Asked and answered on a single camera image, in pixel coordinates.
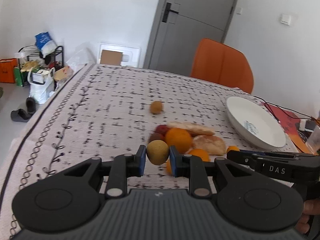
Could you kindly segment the right hand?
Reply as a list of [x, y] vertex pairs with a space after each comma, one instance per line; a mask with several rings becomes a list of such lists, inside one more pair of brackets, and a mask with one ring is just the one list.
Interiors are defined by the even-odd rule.
[[296, 230], [302, 234], [307, 233], [310, 229], [310, 225], [308, 224], [310, 216], [317, 216], [319, 214], [320, 214], [319, 199], [307, 200], [306, 202], [304, 202], [303, 213], [296, 225]]

